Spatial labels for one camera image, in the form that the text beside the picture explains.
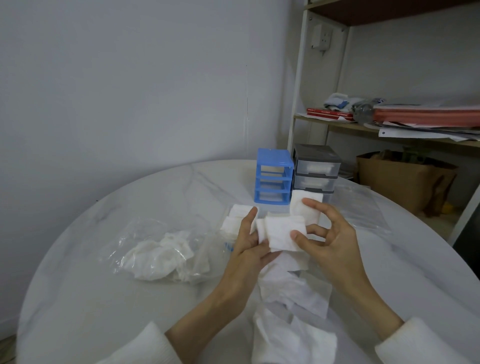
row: baseboard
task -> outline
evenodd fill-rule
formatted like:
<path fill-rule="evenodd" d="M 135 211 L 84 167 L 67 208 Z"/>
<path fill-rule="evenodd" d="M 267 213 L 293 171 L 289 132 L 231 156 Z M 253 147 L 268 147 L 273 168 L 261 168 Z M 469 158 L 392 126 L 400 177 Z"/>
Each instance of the baseboard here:
<path fill-rule="evenodd" d="M 0 340 L 17 333 L 18 316 L 0 321 Z"/>

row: brown paper bag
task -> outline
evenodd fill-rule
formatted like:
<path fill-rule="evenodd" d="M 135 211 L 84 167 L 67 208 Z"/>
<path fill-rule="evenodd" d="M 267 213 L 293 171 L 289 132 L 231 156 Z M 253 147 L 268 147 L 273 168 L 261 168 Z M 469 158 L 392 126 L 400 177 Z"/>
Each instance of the brown paper bag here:
<path fill-rule="evenodd" d="M 402 152 L 392 152 L 393 160 L 371 159 L 378 153 L 357 156 L 359 183 L 414 215 L 440 215 L 458 167 L 433 158 L 426 158 L 425 164 L 399 162 Z"/>

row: white sleeve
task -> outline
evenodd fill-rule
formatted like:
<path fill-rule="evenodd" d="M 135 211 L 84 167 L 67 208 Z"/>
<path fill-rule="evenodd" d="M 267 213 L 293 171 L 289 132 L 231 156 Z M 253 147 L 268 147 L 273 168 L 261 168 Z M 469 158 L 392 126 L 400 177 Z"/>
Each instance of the white sleeve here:
<path fill-rule="evenodd" d="M 169 340 L 150 322 L 132 341 L 97 364 L 181 364 Z"/>
<path fill-rule="evenodd" d="M 375 351 L 384 364 L 471 364 L 417 317 L 404 323 Z"/>

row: blue plastic organizer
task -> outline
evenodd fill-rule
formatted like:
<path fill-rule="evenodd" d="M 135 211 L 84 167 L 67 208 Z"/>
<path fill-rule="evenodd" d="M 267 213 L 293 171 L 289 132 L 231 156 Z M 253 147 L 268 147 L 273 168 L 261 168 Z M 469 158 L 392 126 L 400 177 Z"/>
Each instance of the blue plastic organizer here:
<path fill-rule="evenodd" d="M 270 171 L 262 167 L 283 168 L 283 171 Z M 258 204 L 288 205 L 293 168 L 288 150 L 258 148 L 253 200 Z"/>

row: round table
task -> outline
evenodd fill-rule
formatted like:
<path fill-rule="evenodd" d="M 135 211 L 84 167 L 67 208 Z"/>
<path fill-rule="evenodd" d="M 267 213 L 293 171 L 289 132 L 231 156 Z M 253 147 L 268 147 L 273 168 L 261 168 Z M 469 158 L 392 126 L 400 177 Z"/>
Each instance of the round table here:
<path fill-rule="evenodd" d="M 164 170 L 85 211 L 55 241 L 32 279 L 20 315 L 17 363 L 95 363 L 150 321 L 166 331 L 217 280 L 195 286 L 136 281 L 100 263 L 100 249 L 138 216 L 176 229 L 192 224 L 215 228 L 231 204 L 254 205 L 255 165 L 254 160 L 224 160 Z M 479 280 L 423 222 L 378 194 L 374 199 L 395 238 L 387 242 L 358 232 L 373 286 L 403 319 L 423 318 L 451 346 L 478 360 Z M 278 209 L 260 205 L 260 214 Z M 259 301 L 257 288 L 242 315 L 208 345 L 200 363 L 250 362 L 251 317 Z M 378 339 L 337 292 L 318 326 L 337 334 L 336 363 L 378 361 L 373 349 Z"/>

